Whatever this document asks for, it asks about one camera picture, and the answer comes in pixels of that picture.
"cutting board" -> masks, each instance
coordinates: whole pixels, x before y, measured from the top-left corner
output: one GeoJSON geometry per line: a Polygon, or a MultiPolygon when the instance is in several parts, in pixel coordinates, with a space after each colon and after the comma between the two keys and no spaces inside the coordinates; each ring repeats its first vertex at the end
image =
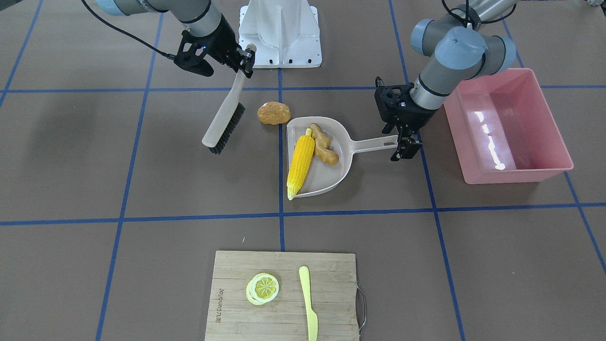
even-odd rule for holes
{"type": "Polygon", "coordinates": [[[307,341],[299,268],[310,271],[318,341],[359,341],[356,255],[307,252],[217,251],[205,341],[307,341]],[[274,275],[280,289],[264,305],[246,299],[258,273],[274,275]]]}

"blue grid line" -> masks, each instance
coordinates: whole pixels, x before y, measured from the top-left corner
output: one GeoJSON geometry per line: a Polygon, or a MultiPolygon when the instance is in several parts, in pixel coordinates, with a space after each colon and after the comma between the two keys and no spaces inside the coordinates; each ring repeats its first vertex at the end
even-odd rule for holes
{"type": "Polygon", "coordinates": [[[425,179],[427,181],[427,189],[429,190],[433,218],[436,221],[436,229],[438,230],[438,239],[440,239],[440,248],[442,249],[442,258],[444,259],[444,268],[446,269],[446,277],[448,278],[448,287],[450,288],[450,296],[453,301],[454,314],[456,316],[457,326],[459,328],[459,335],[461,337],[461,341],[465,341],[465,330],[463,328],[463,321],[461,319],[461,312],[459,310],[459,300],[456,298],[455,281],[453,280],[452,271],[450,269],[450,261],[448,259],[446,243],[444,242],[444,234],[442,233],[442,224],[440,223],[440,217],[438,214],[439,211],[436,205],[436,197],[433,192],[433,185],[431,184],[429,167],[427,166],[427,158],[425,157],[425,150],[423,147],[421,147],[421,160],[423,162],[423,169],[425,170],[425,179]]]}
{"type": "Polygon", "coordinates": [[[589,239],[593,244],[593,248],[596,251],[596,255],[598,256],[598,260],[602,265],[602,270],[604,270],[604,274],[606,275],[606,263],[604,262],[604,256],[602,256],[602,252],[598,246],[596,238],[593,235],[593,231],[591,230],[591,226],[589,226],[589,222],[587,221],[587,217],[585,216],[585,212],[583,211],[583,207],[579,202],[579,197],[576,195],[576,190],[572,185],[572,180],[570,179],[570,175],[568,172],[564,172],[564,176],[566,177],[566,182],[568,183],[568,187],[570,187],[570,192],[572,192],[572,196],[574,198],[574,202],[576,203],[577,208],[579,209],[579,214],[581,215],[581,219],[583,220],[583,224],[585,225],[585,229],[587,230],[587,234],[589,235],[589,239]]]}
{"type": "Polygon", "coordinates": [[[143,92],[145,89],[20,89],[7,90],[7,93],[79,93],[79,92],[143,92]]]}
{"type": "Polygon", "coordinates": [[[606,206],[606,203],[586,203],[586,204],[580,204],[581,207],[604,207],[606,206]]]}
{"type": "MultiPolygon", "coordinates": [[[[503,26],[505,27],[505,31],[507,31],[507,35],[509,36],[509,38],[511,38],[511,40],[513,40],[505,20],[503,20],[503,26]]],[[[517,51],[516,51],[516,54],[518,56],[518,61],[520,62],[520,66],[524,67],[524,63],[522,63],[522,58],[520,58],[520,54],[517,51]]],[[[568,183],[568,187],[570,188],[570,192],[572,193],[576,207],[579,210],[579,214],[581,215],[581,220],[583,221],[583,224],[585,225],[585,229],[587,230],[589,239],[591,240],[591,243],[593,244],[593,249],[596,251],[598,260],[599,260],[600,264],[602,265],[602,270],[604,271],[604,274],[606,275],[606,263],[604,262],[604,256],[602,255],[602,252],[600,251],[598,243],[596,242],[596,239],[593,235],[593,231],[591,230],[591,226],[589,225],[589,222],[587,221],[585,212],[583,211],[583,205],[581,205],[581,202],[579,201],[579,197],[576,194],[576,190],[574,189],[572,180],[570,179],[570,174],[568,172],[564,172],[564,177],[566,178],[566,182],[568,183]]]]}
{"type": "MultiPolygon", "coordinates": [[[[436,208],[438,212],[477,212],[477,211],[512,211],[522,209],[564,209],[581,207],[606,207],[606,203],[570,203],[570,204],[536,204],[536,205],[509,205],[509,206],[469,206],[436,208]]],[[[433,208],[419,209],[376,209],[376,210],[352,210],[352,211],[304,211],[304,212],[268,212],[249,214],[209,214],[209,215],[170,215],[158,217],[125,217],[125,223],[142,221],[178,221],[178,220],[220,220],[220,219],[246,219],[246,218],[276,218],[303,217],[318,215],[362,215],[362,214],[413,214],[430,213],[433,208]]],[[[57,219],[57,220],[15,220],[0,221],[0,226],[25,226],[25,225],[62,225],[62,224],[92,224],[92,223],[117,223],[119,218],[89,218],[89,219],[57,219]]]]}
{"type": "MultiPolygon", "coordinates": [[[[404,52],[402,50],[402,44],[400,42],[400,37],[398,34],[398,24],[396,22],[396,15],[393,10],[392,0],[389,0],[389,7],[391,10],[391,20],[393,21],[393,28],[396,32],[396,40],[398,42],[398,50],[400,53],[400,59],[402,62],[402,71],[404,73],[404,78],[406,83],[408,83],[408,72],[406,70],[406,62],[404,60],[404,52]]],[[[431,210],[433,212],[433,217],[436,222],[436,229],[438,232],[438,238],[440,239],[440,248],[442,249],[442,258],[444,259],[444,268],[446,269],[446,276],[448,278],[448,286],[450,287],[450,296],[452,297],[454,314],[457,320],[457,326],[459,328],[459,335],[461,337],[461,341],[465,341],[465,331],[463,329],[463,322],[461,319],[461,313],[459,312],[459,302],[456,298],[456,290],[455,283],[453,281],[452,272],[450,270],[450,262],[448,261],[448,252],[446,250],[446,244],[444,243],[444,235],[442,234],[442,225],[440,223],[440,217],[438,214],[438,209],[436,205],[436,199],[433,192],[433,186],[431,185],[431,176],[429,175],[429,168],[427,167],[427,159],[425,158],[425,150],[421,147],[421,160],[423,162],[423,168],[425,171],[425,180],[427,181],[427,189],[429,191],[429,197],[431,200],[431,210]]]]}
{"type": "MultiPolygon", "coordinates": [[[[503,26],[505,27],[505,32],[507,32],[507,36],[509,37],[509,39],[513,40],[513,38],[511,37],[511,32],[509,32],[509,27],[507,27],[507,23],[505,22],[505,20],[501,20],[501,22],[503,23],[503,26]]],[[[518,63],[520,63],[521,67],[524,67],[524,63],[522,63],[522,58],[520,58],[520,53],[518,51],[518,47],[516,46],[516,57],[518,59],[518,63]]]]}
{"type": "Polygon", "coordinates": [[[242,213],[242,214],[208,214],[208,215],[169,215],[165,217],[130,217],[123,218],[125,223],[143,221],[179,221],[179,220],[218,220],[218,219],[246,219],[246,218],[274,218],[280,213],[242,213]]]}
{"type": "MultiPolygon", "coordinates": [[[[162,29],[162,21],[164,19],[164,14],[160,14],[160,18],[158,19],[158,28],[156,31],[156,40],[154,42],[154,47],[158,46],[158,42],[160,40],[160,32],[162,29]]],[[[112,287],[112,279],[113,279],[113,271],[116,266],[116,257],[118,255],[118,246],[120,244],[120,236],[122,234],[122,225],[124,223],[124,214],[126,212],[126,205],[128,202],[128,192],[130,191],[130,182],[133,177],[133,169],[135,168],[135,158],[137,156],[137,148],[139,147],[139,138],[141,137],[141,127],[143,125],[143,117],[145,115],[145,106],[147,104],[147,97],[149,94],[150,84],[152,83],[152,73],[153,73],[153,65],[156,60],[156,52],[153,52],[151,55],[150,67],[147,72],[147,82],[145,83],[145,92],[143,94],[143,100],[141,103],[141,111],[139,113],[139,121],[137,123],[137,131],[135,133],[135,142],[133,143],[133,152],[130,157],[130,165],[128,167],[128,175],[126,178],[126,184],[124,186],[124,196],[122,198],[122,207],[120,209],[120,217],[118,220],[118,227],[116,228],[116,237],[114,239],[114,245],[112,249],[112,259],[110,260],[110,267],[107,274],[107,282],[105,284],[105,292],[103,294],[103,303],[101,305],[101,313],[99,314],[99,325],[97,326],[97,333],[95,340],[101,341],[101,334],[103,332],[103,323],[105,322],[105,312],[107,311],[107,302],[109,301],[110,290],[112,287]]]]}
{"type": "Polygon", "coordinates": [[[40,14],[40,9],[42,9],[42,3],[44,1],[40,0],[38,3],[38,7],[36,8],[36,13],[34,13],[34,17],[32,19],[32,23],[30,24],[30,28],[27,30],[27,34],[25,35],[25,40],[23,40],[23,45],[21,46],[21,50],[19,50],[19,54],[17,55],[17,59],[15,60],[15,64],[13,65],[13,69],[10,71],[10,76],[8,76],[8,81],[4,86],[4,91],[2,92],[2,96],[0,96],[0,107],[4,103],[4,99],[6,98],[6,94],[8,88],[10,88],[10,83],[13,82],[13,78],[15,77],[15,73],[17,72],[17,67],[19,66],[19,62],[21,62],[21,58],[23,57],[23,53],[25,51],[25,47],[32,36],[32,32],[34,31],[34,26],[36,25],[36,21],[38,20],[38,15],[40,14]]]}
{"type": "MultiPolygon", "coordinates": [[[[282,103],[282,69],[278,69],[278,102],[282,103]]],[[[284,235],[284,125],[278,125],[278,197],[280,220],[280,251],[286,251],[286,238],[284,235]]]]}
{"type": "Polygon", "coordinates": [[[606,85],[563,85],[563,86],[541,86],[542,89],[604,89],[606,85]]]}
{"type": "MultiPolygon", "coordinates": [[[[543,85],[542,89],[604,89],[606,85],[543,85]]],[[[157,87],[149,88],[149,92],[205,92],[229,91],[229,87],[157,87]]],[[[243,91],[322,91],[322,90],[375,90],[374,86],[319,86],[319,87],[245,87],[243,91]]],[[[0,93],[81,93],[81,92],[145,92],[145,88],[116,88],[116,89],[0,89],[0,93]]]]}
{"type": "Polygon", "coordinates": [[[374,86],[302,86],[282,87],[283,91],[307,91],[307,90],[375,90],[374,86]]]}
{"type": "Polygon", "coordinates": [[[118,218],[0,221],[0,226],[117,223],[118,218]]]}
{"type": "Polygon", "coordinates": [[[470,206],[454,208],[437,208],[438,212],[473,212],[473,211],[509,211],[516,209],[554,209],[575,208],[577,204],[536,204],[536,205],[508,205],[508,206],[470,206]]]}
{"type": "Polygon", "coordinates": [[[355,211],[305,211],[305,212],[284,212],[285,217],[311,217],[318,215],[362,215],[362,214],[404,214],[404,213],[429,213],[433,212],[431,208],[419,209],[362,209],[355,211]]]}
{"type": "Polygon", "coordinates": [[[400,33],[398,32],[398,23],[396,22],[396,13],[393,10],[393,2],[391,0],[389,0],[389,9],[391,11],[391,22],[393,23],[393,30],[396,34],[396,42],[398,43],[400,62],[402,63],[402,70],[404,71],[404,81],[406,82],[406,84],[408,84],[408,71],[406,70],[406,62],[404,61],[404,51],[402,50],[402,43],[400,42],[400,33]]]}

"yellow corn cob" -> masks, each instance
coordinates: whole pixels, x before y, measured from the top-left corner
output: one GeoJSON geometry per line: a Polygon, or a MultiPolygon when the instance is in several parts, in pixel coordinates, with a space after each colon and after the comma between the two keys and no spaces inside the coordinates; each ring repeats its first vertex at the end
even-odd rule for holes
{"type": "Polygon", "coordinates": [[[305,135],[299,137],[297,144],[295,144],[293,161],[290,163],[290,169],[288,170],[286,188],[289,200],[292,200],[303,186],[315,146],[316,143],[311,137],[311,129],[307,128],[305,135]]]}

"knife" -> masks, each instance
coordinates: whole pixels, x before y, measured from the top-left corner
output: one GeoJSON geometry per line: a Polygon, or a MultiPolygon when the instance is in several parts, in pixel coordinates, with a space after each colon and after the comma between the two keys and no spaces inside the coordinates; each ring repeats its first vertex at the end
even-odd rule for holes
{"type": "Polygon", "coordinates": [[[307,335],[309,341],[318,339],[318,315],[311,308],[311,286],[309,284],[309,269],[306,266],[299,268],[299,278],[305,299],[305,314],[307,315],[307,335]]]}

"cleaning brush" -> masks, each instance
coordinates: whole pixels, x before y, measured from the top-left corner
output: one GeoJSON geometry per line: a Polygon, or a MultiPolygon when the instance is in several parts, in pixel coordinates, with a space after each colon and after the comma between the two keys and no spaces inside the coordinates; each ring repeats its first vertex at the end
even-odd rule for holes
{"type": "MultiPolygon", "coordinates": [[[[249,44],[246,48],[256,51],[254,44],[249,44]]],[[[244,79],[244,72],[238,70],[231,90],[219,107],[206,134],[202,137],[202,144],[207,146],[213,154],[221,154],[229,136],[244,114],[245,107],[239,102],[240,93],[242,93],[244,86],[244,79]]]]}

